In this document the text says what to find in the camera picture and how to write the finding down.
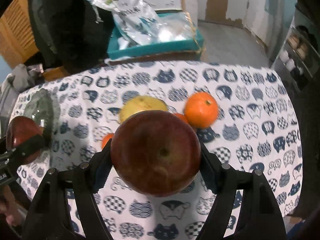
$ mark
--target orange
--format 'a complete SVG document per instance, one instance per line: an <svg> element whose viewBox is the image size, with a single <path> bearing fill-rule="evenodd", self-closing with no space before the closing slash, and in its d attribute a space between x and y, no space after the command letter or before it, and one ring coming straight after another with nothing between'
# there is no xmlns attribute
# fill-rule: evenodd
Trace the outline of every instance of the orange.
<svg viewBox="0 0 320 240"><path fill-rule="evenodd" d="M189 124L189 123L188 123L188 119L186 118L185 115L179 114L179 113L175 113L174 115L175 115L176 117L180 118L183 122Z"/></svg>
<svg viewBox="0 0 320 240"><path fill-rule="evenodd" d="M108 133L103 139L102 139L102 142L101 142L101 148L103 149L106 144L108 143L108 141L113 138L115 134L114 133Z"/></svg>
<svg viewBox="0 0 320 240"><path fill-rule="evenodd" d="M192 127L206 129L218 117L217 101L206 92L193 94L184 108L184 115Z"/></svg>

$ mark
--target gray cloth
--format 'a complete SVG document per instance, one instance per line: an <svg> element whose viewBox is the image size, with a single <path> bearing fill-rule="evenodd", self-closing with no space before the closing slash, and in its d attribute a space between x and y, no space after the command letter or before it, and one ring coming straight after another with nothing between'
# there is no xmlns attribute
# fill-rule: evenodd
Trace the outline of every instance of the gray cloth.
<svg viewBox="0 0 320 240"><path fill-rule="evenodd" d="M7 132L11 113L18 95L35 86L40 75L39 66L26 67L23 64L16 66L7 76L0 87L0 129L1 137Z"/></svg>

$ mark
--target cat face pattern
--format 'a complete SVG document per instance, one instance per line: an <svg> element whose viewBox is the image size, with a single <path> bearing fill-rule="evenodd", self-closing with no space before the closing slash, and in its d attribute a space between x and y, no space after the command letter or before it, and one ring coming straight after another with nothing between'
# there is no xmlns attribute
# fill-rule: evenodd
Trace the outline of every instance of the cat face pattern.
<svg viewBox="0 0 320 240"><path fill-rule="evenodd" d="M154 98L158 98L160 100L165 100L165 98L166 98L166 95L163 92L162 88L157 88L157 89L149 88L148 92L147 92L147 95L151 96L151 97L154 97Z"/></svg>
<svg viewBox="0 0 320 240"><path fill-rule="evenodd" d="M160 70L158 75L154 77L153 80L158 81L159 83L172 83L176 80L176 76L172 69L168 71Z"/></svg>
<svg viewBox="0 0 320 240"><path fill-rule="evenodd" d="M115 80L113 81L113 86L116 88L124 88L130 84L130 76L128 73L124 75L117 75Z"/></svg>
<svg viewBox="0 0 320 240"><path fill-rule="evenodd" d="M212 208L212 205L213 205L215 198L216 198L216 195L214 195L214 194L210 198L207 198L207 199L200 197L199 202L196 207L197 212L200 215L208 215L211 208Z"/></svg>
<svg viewBox="0 0 320 240"><path fill-rule="evenodd" d="M261 91L261 89L253 88L251 92L254 100L256 101L258 101L258 99L263 100L263 92Z"/></svg>
<svg viewBox="0 0 320 240"><path fill-rule="evenodd" d="M225 98L231 100L232 90L229 86L218 86L216 88L216 95L220 100L223 100Z"/></svg>
<svg viewBox="0 0 320 240"><path fill-rule="evenodd" d="M211 127L198 130L197 136L199 138L199 141L202 141L203 143L212 142L215 138L220 138L220 135L215 133L215 131L212 130Z"/></svg>
<svg viewBox="0 0 320 240"><path fill-rule="evenodd" d="M216 82L219 81L220 73L219 71L215 70L214 68L206 68L202 72L202 76L204 79L209 82L210 80L214 80Z"/></svg>
<svg viewBox="0 0 320 240"><path fill-rule="evenodd" d="M222 136L224 137L225 140L235 141L239 138L239 135L240 133L236 124L234 124L233 126L227 126L227 125L223 126Z"/></svg>
<svg viewBox="0 0 320 240"><path fill-rule="evenodd" d="M250 93L245 86L244 87L237 86L236 97L241 101L247 101L250 98Z"/></svg>
<svg viewBox="0 0 320 240"><path fill-rule="evenodd" d="M185 210L189 207L189 202L183 203L179 200L168 200L161 203L159 211L164 220L168 219L169 217L181 219Z"/></svg>
<svg viewBox="0 0 320 240"><path fill-rule="evenodd" d="M153 208L150 201L139 203L134 200L129 206L129 213L137 218L148 218L152 215Z"/></svg>
<svg viewBox="0 0 320 240"><path fill-rule="evenodd" d="M228 71L228 70L224 70L224 79L229 81L229 82L237 82L238 81L238 76L236 75L235 71Z"/></svg>
<svg viewBox="0 0 320 240"><path fill-rule="evenodd" d="M263 122L261 125L262 131L267 135L268 133L275 133L275 123L272 121Z"/></svg>
<svg viewBox="0 0 320 240"><path fill-rule="evenodd" d="M237 118L243 119L245 115L244 108L240 105L232 105L229 108L229 114L233 121L235 121Z"/></svg>
<svg viewBox="0 0 320 240"><path fill-rule="evenodd" d="M253 78L250 75L249 71L247 72L241 71L241 81L246 85L251 85L253 83Z"/></svg>
<svg viewBox="0 0 320 240"><path fill-rule="evenodd" d="M247 113L251 117L251 119L254 119L255 117L261 118L261 110L262 106L257 104L248 104L247 107Z"/></svg>
<svg viewBox="0 0 320 240"><path fill-rule="evenodd" d="M180 71L179 76L183 83L187 83L188 81L196 83L198 80L198 73L191 68L184 68Z"/></svg>
<svg viewBox="0 0 320 240"><path fill-rule="evenodd" d="M183 113L183 106L188 97L195 92L207 92L217 101L220 100L219 114L217 121L210 128L197 131L199 140L208 144L208 150L215 154L221 163L233 166L232 161L237 157L235 160L239 161L239 167L245 167L246 171L256 168L263 170L265 165L268 171L270 161L280 159L283 165L275 171L272 168L272 175L267 180L275 196L285 192L279 197L279 203L283 204L281 211L284 212L287 205L287 209L291 209L290 201L295 203L301 189L302 152L298 140L297 118L278 76L270 70L262 71L261 75L259 70L233 70L225 65L196 68L192 65L180 67L180 64L166 63L160 67L161 69L156 68L158 63L135 63L133 69L105 66L98 73L84 72L84 75L77 76L78 81L71 77L69 80L62 79L59 83L54 82L52 87L50 84L47 85L49 90L55 88L58 102L63 105L61 109L65 109L65 115L60 117L56 128L57 136L60 138L53 138L51 145L53 153L62 155L62 158L55 158L54 161L58 168L65 170L75 167L80 162L90 161L92 156L101 150L100 143L104 135L118 127L119 111L131 98L149 95L166 101L170 112ZM26 103L31 100L31 94L26 93L25 97ZM72 142L75 139L81 144ZM65 163L65 158L69 156L72 157L72 161ZM22 181L27 182L30 174L34 174L35 178L45 175L46 169L39 165L35 167L33 165L30 171L24 171L25 179L21 175L21 169L19 175ZM109 214L108 220L111 220L111 217L116 219L117 223L114 223L113 228L117 232L122 230L124 238L143 239L148 233L150 239L173 240L183 236L194 239L201 230L205 214L210 211L215 198L210 190L205 191L205 187L199 182L200 178L196 177L195 181L176 194L174 200L162 200L154 205L151 200L149 202L139 195L132 199L122 197L126 194L131 195L134 191L117 175L113 175L108 185L110 194L105 199L106 194L100 193L102 198L99 205L105 207L104 217ZM25 188L27 190L29 187L30 194L34 195L33 189L37 185L34 182L32 185L26 183ZM198 189L203 192L202 199L198 197L195 203L182 198L195 194ZM242 196L237 192L234 207L239 206L241 201ZM191 212L196 211L199 218L203 219L183 222ZM120 219L124 215L128 220ZM142 222L152 220L155 216L162 220L159 221L162 224L147 226ZM229 231L234 230L236 220L236 215L230 218ZM135 230L137 235L131 232L135 227L141 227L141 230Z"/></svg>
<svg viewBox="0 0 320 240"><path fill-rule="evenodd" d="M292 200L290 200L290 203L285 205L284 215L289 214L292 209L293 209L293 202Z"/></svg>
<svg viewBox="0 0 320 240"><path fill-rule="evenodd" d="M148 236L154 236L158 240L174 240L179 235L179 231L175 224L170 226L157 224L156 228L147 234Z"/></svg>

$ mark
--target cat print tablecloth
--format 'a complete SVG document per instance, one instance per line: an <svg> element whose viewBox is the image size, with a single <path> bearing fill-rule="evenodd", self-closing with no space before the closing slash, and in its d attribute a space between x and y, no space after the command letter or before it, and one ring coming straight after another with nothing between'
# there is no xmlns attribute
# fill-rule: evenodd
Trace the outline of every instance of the cat print tablecloth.
<svg viewBox="0 0 320 240"><path fill-rule="evenodd" d="M218 120L198 137L221 162L237 170L261 169L282 215L299 201L302 152L297 119L276 72L251 67L193 61L146 62L92 68L21 94L12 117L22 115L32 94L51 92L60 107L51 151L18 170L19 182L32 198L49 167L72 169L101 150L101 140L115 132L121 107L137 95L164 100L172 113L183 112L187 98L206 91L219 104ZM77 233L83 234L72 190L67 191ZM105 187L94 195L114 239L193 239L215 195L201 175L182 192L150 198L131 190L112 169ZM237 191L226 235L233 233L242 192Z"/></svg>

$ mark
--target shelf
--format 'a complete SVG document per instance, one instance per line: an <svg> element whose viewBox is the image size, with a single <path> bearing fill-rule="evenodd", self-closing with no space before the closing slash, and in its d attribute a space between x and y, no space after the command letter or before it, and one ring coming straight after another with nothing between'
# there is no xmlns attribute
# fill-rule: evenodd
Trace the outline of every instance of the shelf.
<svg viewBox="0 0 320 240"><path fill-rule="evenodd" d="M306 64L303 62L303 60L299 57L297 52L291 47L289 42L287 41L284 48L287 50L288 53L292 55L293 60L296 62L296 65L303 67L303 72L306 74L308 73L308 79L311 80L313 78L313 75L311 74L310 70L307 68Z"/></svg>
<svg viewBox="0 0 320 240"><path fill-rule="evenodd" d="M305 38L305 36L303 36L295 27L291 27L292 31L299 37L302 38L303 41L308 45L308 47L310 47L314 54L318 57L318 60L320 61L320 55L319 53L316 51L316 49L310 44L310 42Z"/></svg>
<svg viewBox="0 0 320 240"><path fill-rule="evenodd" d="M275 60L274 64L272 65L272 69L278 73L283 83L285 82L289 84L291 83L294 89L296 90L296 92L298 93L301 92L303 88L302 89L299 88L297 82L293 79L289 70L286 68L285 64L282 62L282 60L279 57Z"/></svg>

